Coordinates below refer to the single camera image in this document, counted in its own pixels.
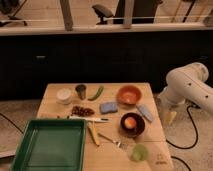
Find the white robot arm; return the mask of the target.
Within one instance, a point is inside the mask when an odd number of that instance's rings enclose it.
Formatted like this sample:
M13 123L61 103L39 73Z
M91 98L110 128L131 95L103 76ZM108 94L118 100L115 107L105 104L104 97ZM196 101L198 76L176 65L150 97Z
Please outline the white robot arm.
M194 62L170 70L166 75L166 87L158 95L162 105L162 123L168 125L174 118L175 107L189 100L209 114L213 114L213 87L206 84L208 68Z

